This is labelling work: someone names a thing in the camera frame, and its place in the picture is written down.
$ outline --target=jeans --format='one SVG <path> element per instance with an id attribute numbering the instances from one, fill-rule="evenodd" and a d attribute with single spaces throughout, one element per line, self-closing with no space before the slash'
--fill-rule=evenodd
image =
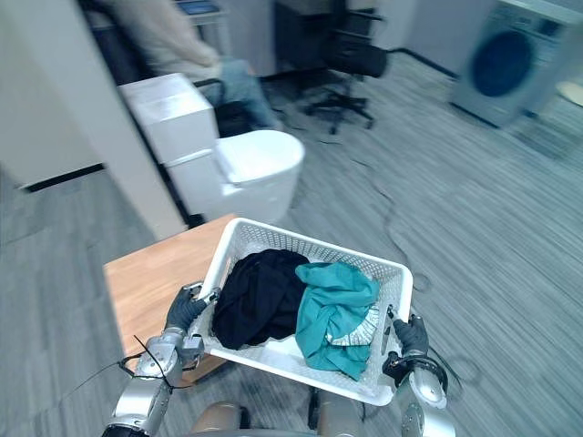
<path id="1" fill-rule="evenodd" d="M 278 129 L 281 126 L 263 95 L 259 80 L 250 73 L 247 61 L 223 58 L 220 80 L 225 85 L 222 103 L 241 102 L 254 129 Z M 206 86 L 201 91 L 213 106 L 220 103 L 218 86 Z"/>

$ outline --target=gray carpet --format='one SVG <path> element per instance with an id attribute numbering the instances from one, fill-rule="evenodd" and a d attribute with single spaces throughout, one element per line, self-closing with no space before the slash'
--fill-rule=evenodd
<path id="1" fill-rule="evenodd" d="M 447 105 L 449 87 L 394 56 L 357 88 L 376 127 L 349 117 L 331 137 L 301 112 L 316 92 L 297 101 L 267 84 L 307 151 L 281 225 L 409 264 L 415 310 L 463 379 L 458 435 L 578 435 L 583 109 L 558 99 L 542 120 L 495 130 Z M 0 436 L 99 435 L 124 375 L 64 396 L 121 352 L 102 264 L 153 238 L 105 171 L 35 194 L 0 183 Z M 306 387 L 230 364 L 173 396 L 160 435 L 224 399 L 255 426 L 306 429 Z M 399 435 L 392 408 L 367 413 L 368 435 Z"/>

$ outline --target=laundry basket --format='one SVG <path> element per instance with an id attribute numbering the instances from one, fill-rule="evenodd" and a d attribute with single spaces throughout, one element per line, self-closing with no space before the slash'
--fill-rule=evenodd
<path id="1" fill-rule="evenodd" d="M 189 332 L 203 337 L 205 351 L 211 355 L 269 371 L 357 401 L 372 405 L 389 403 L 394 395 L 394 385 L 393 380 L 383 375 L 382 367 L 388 352 L 400 351 L 400 346 L 394 336 L 394 330 L 391 330 L 385 354 L 381 353 L 384 314 L 389 304 L 393 304 L 395 317 L 402 320 L 409 317 L 413 287 L 411 272 L 405 266 L 385 259 L 371 257 L 256 221 L 236 218 L 223 232 L 200 296 L 207 296 L 215 287 L 222 288 L 239 259 L 265 249 L 292 250 L 305 256 L 310 262 L 341 261 L 352 264 L 370 279 L 380 283 L 378 306 L 382 317 L 373 337 L 371 357 L 360 380 L 355 381 L 339 371 L 311 369 L 306 365 L 294 336 L 284 340 L 270 339 L 259 346 L 243 346 L 239 351 L 222 347 L 211 330 L 214 311 L 212 305 L 202 312 Z"/>

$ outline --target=teal clothing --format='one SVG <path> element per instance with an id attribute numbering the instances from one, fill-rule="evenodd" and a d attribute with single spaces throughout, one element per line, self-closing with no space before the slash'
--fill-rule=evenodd
<path id="1" fill-rule="evenodd" d="M 339 339 L 354 331 L 377 301 L 378 282 L 340 262 L 304 264 L 295 274 L 307 285 L 295 332 L 306 363 L 314 369 L 342 371 L 358 381 L 366 369 L 370 345 L 334 346 L 326 334 Z"/>

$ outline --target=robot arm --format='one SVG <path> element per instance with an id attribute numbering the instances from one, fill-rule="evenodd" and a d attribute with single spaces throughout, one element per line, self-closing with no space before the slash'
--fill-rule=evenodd
<path id="1" fill-rule="evenodd" d="M 103 437 L 153 436 L 159 429 L 168 408 L 172 389 L 179 384 L 183 365 L 197 360 L 204 353 L 202 338 L 187 336 L 190 323 L 217 298 L 212 293 L 206 299 L 193 300 L 191 292 L 200 283 L 183 287 L 159 337 L 148 340 L 146 351 L 107 425 Z"/>
<path id="2" fill-rule="evenodd" d="M 455 437 L 445 409 L 447 373 L 427 357 L 429 339 L 423 319 L 412 315 L 409 323 L 396 320 L 394 330 L 403 344 L 403 357 L 389 352 L 383 372 L 398 387 L 395 398 L 403 415 L 403 437 Z"/>

